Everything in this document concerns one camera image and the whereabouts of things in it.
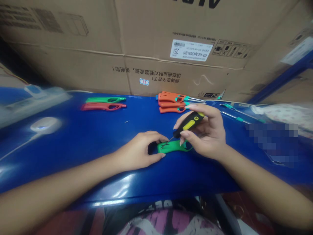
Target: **blue metal shelf frame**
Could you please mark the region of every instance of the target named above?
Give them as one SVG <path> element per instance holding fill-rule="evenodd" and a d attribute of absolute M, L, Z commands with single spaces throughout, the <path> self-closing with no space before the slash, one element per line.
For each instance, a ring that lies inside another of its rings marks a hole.
<path fill-rule="evenodd" d="M 249 104 L 258 104 L 272 93 L 277 91 L 279 88 L 284 86 L 286 83 L 294 79 L 296 76 L 301 74 L 307 69 L 313 69 L 313 51 L 309 52 L 301 60 L 287 69 L 283 74 L 278 76 L 274 81 L 272 81 L 267 87 L 251 98 Z"/>

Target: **blue table surface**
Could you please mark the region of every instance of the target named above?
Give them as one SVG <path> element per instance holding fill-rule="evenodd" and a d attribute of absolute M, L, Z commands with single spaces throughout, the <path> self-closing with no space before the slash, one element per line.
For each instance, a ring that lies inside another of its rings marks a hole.
<path fill-rule="evenodd" d="M 38 119 L 56 117 L 63 123 L 57 132 L 30 142 L 0 161 L 0 193 L 112 153 L 139 132 L 153 130 L 172 137 L 173 126 L 181 116 L 178 113 L 161 114 L 155 97 L 140 96 L 125 96 L 127 108 L 117 111 L 81 111 L 89 97 L 116 95 L 72 95 L 62 104 L 0 129 L 0 156 L 3 156 L 34 135 L 30 126 Z M 220 102 L 207 104 L 220 108 Z M 227 112 L 239 116 L 231 110 Z M 227 144 L 241 154 L 290 184 L 313 182 L 313 158 L 305 149 L 299 148 L 300 157 L 294 168 L 276 165 L 249 137 L 244 123 L 228 116 L 223 116 L 223 120 Z M 200 156 L 195 150 L 178 151 L 168 153 L 148 168 L 105 180 L 77 200 L 73 207 L 148 202 L 238 190 L 239 186 L 218 162 Z"/>

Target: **cardboard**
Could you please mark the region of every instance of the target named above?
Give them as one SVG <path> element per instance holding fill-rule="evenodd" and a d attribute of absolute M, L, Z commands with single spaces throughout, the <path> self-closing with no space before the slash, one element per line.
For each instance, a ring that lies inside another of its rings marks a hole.
<path fill-rule="evenodd" d="M 16 87 L 16 88 L 24 88 L 25 87 L 25 84 L 11 76 L 11 75 L 8 75 L 3 69 L 0 68 L 0 84 L 1 86 L 4 86 L 4 87 Z"/>
<path fill-rule="evenodd" d="M 15 45 L 26 60 L 55 86 L 111 94 L 130 95 L 127 73 L 115 73 L 112 66 L 125 68 L 121 56 L 74 50 Z"/>
<path fill-rule="evenodd" d="M 309 0 L 0 0 L 0 33 L 56 86 L 203 99 L 227 89 L 245 102 L 313 35 L 312 11 Z"/>
<path fill-rule="evenodd" d="M 313 79 L 293 79 L 261 103 L 294 103 L 313 101 Z"/>
<path fill-rule="evenodd" d="M 122 53 L 112 0 L 1 0 L 0 32 L 7 42 Z"/>
<path fill-rule="evenodd" d="M 248 102 L 279 74 L 241 70 L 227 86 L 223 100 Z"/>
<path fill-rule="evenodd" d="M 130 90 L 133 95 L 155 96 L 161 91 L 214 99 L 237 77 L 240 70 L 210 68 L 147 59 L 126 58 Z M 149 85 L 140 83 L 149 81 Z"/>
<path fill-rule="evenodd" d="M 313 36 L 312 20 L 313 2 L 301 0 L 248 61 L 245 69 L 283 73 L 291 65 L 281 60 L 307 37 Z"/>
<path fill-rule="evenodd" d="M 115 2 L 126 55 L 242 68 L 298 1 L 221 0 L 214 4 L 214 1 L 199 0 Z M 207 61 L 175 59 L 170 57 L 174 39 L 214 46 Z"/>

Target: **red plastic handle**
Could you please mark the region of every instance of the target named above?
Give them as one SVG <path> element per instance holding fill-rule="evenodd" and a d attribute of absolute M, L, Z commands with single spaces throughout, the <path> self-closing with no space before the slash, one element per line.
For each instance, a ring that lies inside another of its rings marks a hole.
<path fill-rule="evenodd" d="M 175 98 L 177 98 L 177 102 L 182 102 L 184 101 L 184 98 L 186 98 L 186 95 L 182 95 L 182 94 L 177 94 L 177 93 L 173 93 L 173 92 L 167 92 L 167 91 L 162 91 L 163 95 L 170 95 L 170 96 L 175 96 Z"/>
<path fill-rule="evenodd" d="M 186 103 L 174 103 L 174 102 L 165 102 L 165 101 L 159 101 L 159 106 L 162 108 L 168 108 L 168 107 L 180 107 L 180 106 L 186 106 Z"/>
<path fill-rule="evenodd" d="M 182 97 L 182 96 L 181 97 L 176 96 L 175 93 L 170 93 L 170 94 L 159 93 L 159 95 L 158 95 L 158 100 L 159 101 L 169 101 L 169 102 L 175 102 L 175 103 L 183 102 L 184 98 L 185 97 Z"/>
<path fill-rule="evenodd" d="M 182 113 L 186 110 L 184 106 L 162 108 L 159 107 L 160 113 Z"/>
<path fill-rule="evenodd" d="M 81 110 L 95 110 L 95 109 L 102 109 L 106 111 L 115 111 L 120 108 L 126 108 L 126 104 L 120 104 L 120 103 L 98 103 L 98 102 L 89 102 L 82 105 Z"/>

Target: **black screwdriver handle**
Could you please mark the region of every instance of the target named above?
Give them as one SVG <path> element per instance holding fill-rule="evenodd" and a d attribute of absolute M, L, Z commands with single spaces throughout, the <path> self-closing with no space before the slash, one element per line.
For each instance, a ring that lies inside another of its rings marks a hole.
<path fill-rule="evenodd" d="M 183 120 L 183 122 L 179 125 L 178 129 L 173 132 L 173 136 L 176 139 L 178 139 L 182 131 L 195 128 L 197 125 L 200 124 L 203 118 L 204 118 L 203 113 L 193 111 Z"/>

